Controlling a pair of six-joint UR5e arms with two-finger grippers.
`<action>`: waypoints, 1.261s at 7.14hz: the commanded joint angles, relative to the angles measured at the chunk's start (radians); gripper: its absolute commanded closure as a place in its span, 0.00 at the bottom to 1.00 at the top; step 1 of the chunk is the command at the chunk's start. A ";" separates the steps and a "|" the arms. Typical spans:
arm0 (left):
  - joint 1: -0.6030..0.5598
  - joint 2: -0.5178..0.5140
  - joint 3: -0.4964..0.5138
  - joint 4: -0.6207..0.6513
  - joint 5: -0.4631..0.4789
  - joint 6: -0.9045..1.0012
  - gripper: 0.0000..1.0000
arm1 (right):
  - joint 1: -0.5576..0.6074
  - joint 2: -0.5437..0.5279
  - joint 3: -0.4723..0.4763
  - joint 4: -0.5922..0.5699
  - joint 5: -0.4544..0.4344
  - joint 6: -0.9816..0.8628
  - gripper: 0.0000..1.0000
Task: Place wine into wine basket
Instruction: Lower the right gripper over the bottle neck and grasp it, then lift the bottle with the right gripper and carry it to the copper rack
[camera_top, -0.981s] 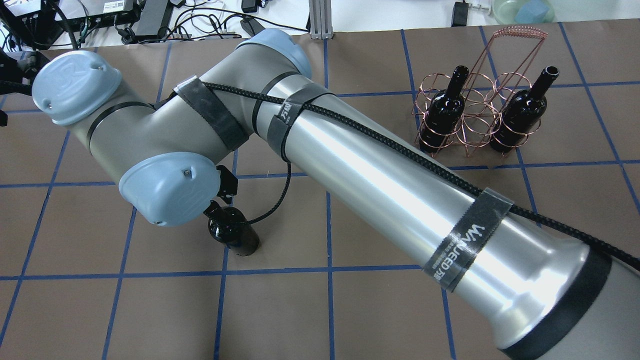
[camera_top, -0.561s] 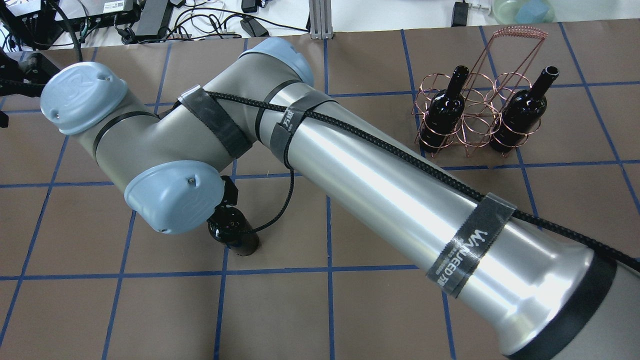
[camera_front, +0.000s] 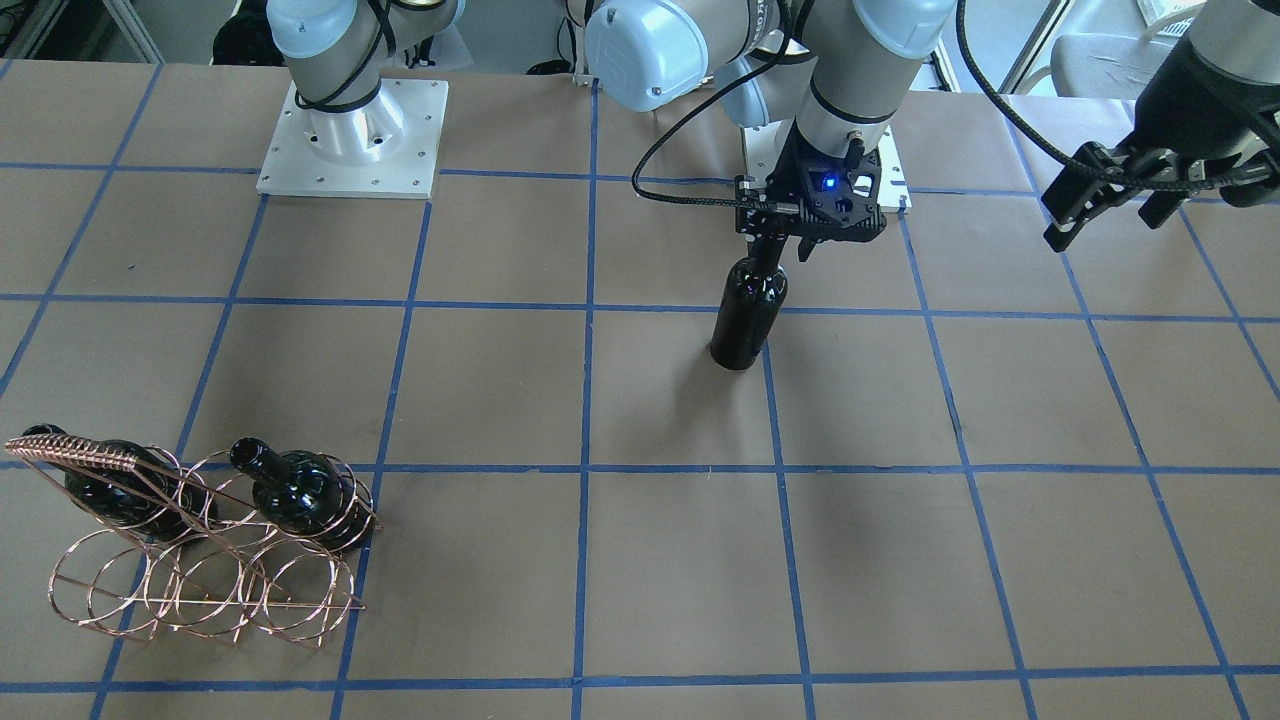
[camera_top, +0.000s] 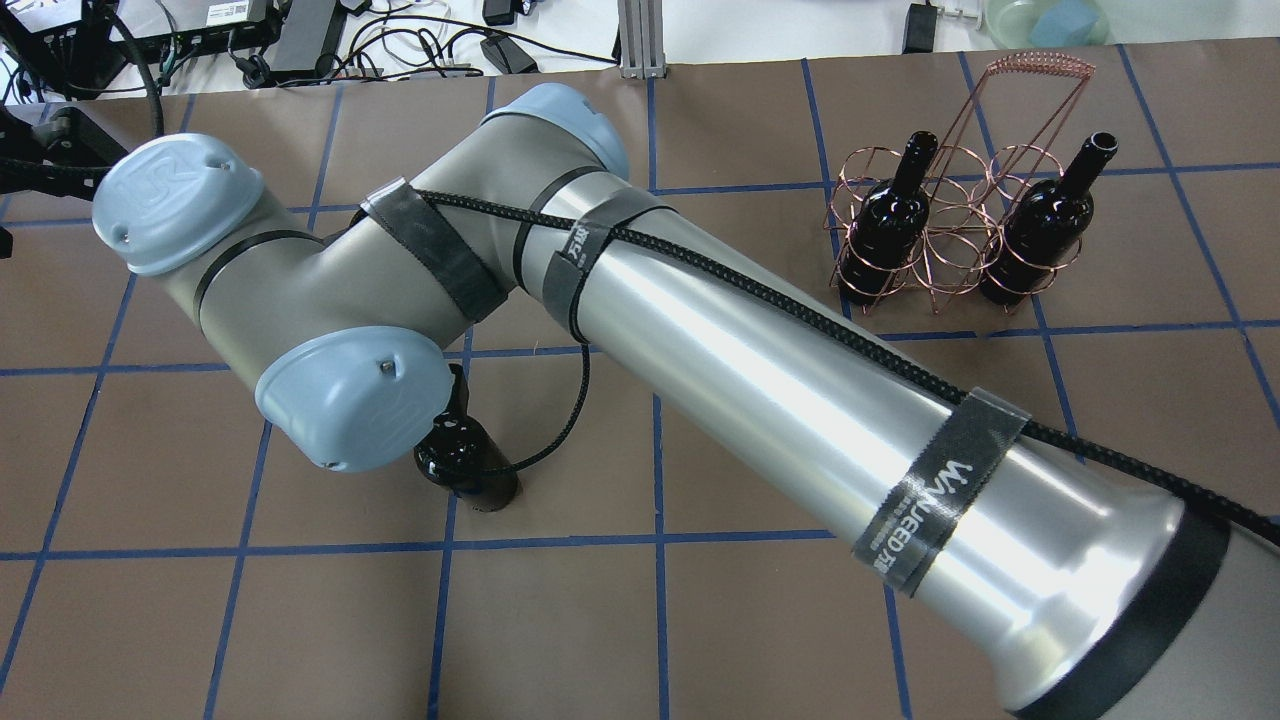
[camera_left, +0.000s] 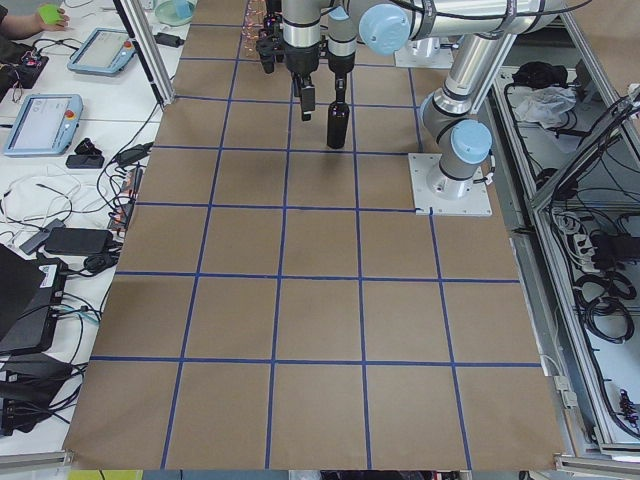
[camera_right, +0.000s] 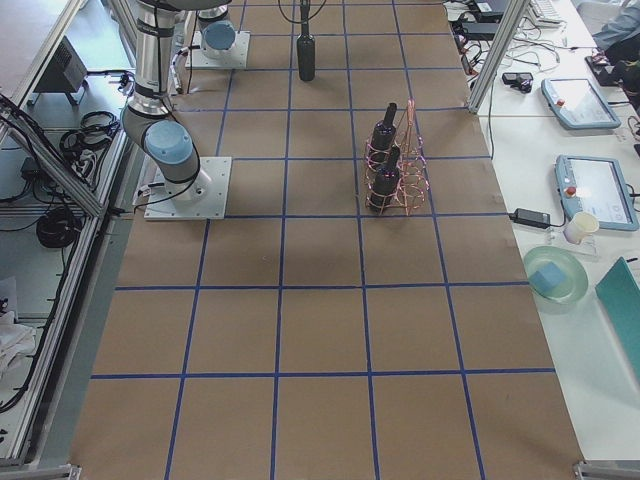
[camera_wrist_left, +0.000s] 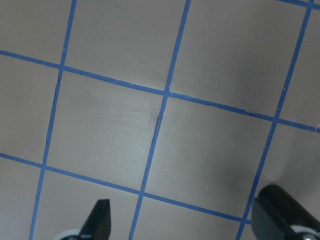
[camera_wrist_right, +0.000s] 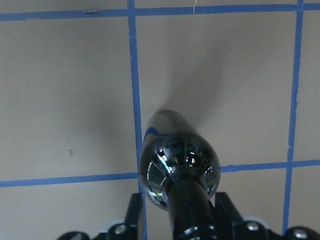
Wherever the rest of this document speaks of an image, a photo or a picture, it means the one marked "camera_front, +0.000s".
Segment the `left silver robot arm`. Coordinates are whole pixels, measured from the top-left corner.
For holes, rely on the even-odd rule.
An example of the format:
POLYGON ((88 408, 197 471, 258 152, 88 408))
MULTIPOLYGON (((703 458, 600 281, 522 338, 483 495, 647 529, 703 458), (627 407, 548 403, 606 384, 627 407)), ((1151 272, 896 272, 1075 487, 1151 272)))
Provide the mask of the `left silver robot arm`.
POLYGON ((1276 200, 1277 29, 1275 1, 1206 3, 1137 99, 1132 132, 1083 143, 1042 195, 1048 246, 1065 251, 1138 193, 1151 229, 1204 190, 1234 208, 1276 200))

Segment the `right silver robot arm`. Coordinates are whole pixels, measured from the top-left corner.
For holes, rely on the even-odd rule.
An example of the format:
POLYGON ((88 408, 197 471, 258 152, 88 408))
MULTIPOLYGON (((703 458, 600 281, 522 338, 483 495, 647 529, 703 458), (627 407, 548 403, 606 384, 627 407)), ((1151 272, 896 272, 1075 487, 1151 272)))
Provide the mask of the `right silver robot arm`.
MULTIPOLYGON (((291 96, 261 193, 433 195, 448 88, 387 79, 381 65, 449 28, 461 1, 269 1, 291 96)), ((884 228, 879 142, 955 1, 579 1, 588 73, 617 104, 650 111, 713 79, 744 128, 782 124, 760 191, 737 201, 742 233, 868 242, 884 228)))

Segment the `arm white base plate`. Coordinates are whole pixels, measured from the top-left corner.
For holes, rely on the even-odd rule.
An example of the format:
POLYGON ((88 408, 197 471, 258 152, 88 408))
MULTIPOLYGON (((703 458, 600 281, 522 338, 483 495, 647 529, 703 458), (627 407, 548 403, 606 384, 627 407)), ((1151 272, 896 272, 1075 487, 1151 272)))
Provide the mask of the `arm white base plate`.
POLYGON ((285 101, 256 190, 270 196, 416 199, 434 195, 451 86, 443 79, 384 79, 365 106, 305 110, 285 101))
MULTIPOLYGON (((753 190, 763 190, 765 187, 765 179, 774 169, 792 123, 792 120, 787 119, 768 126, 741 128, 746 177, 753 190)), ((884 133, 877 145, 877 151, 879 154, 881 177, 877 201, 881 210, 888 214, 910 211, 913 201, 890 127, 884 128, 884 133)))

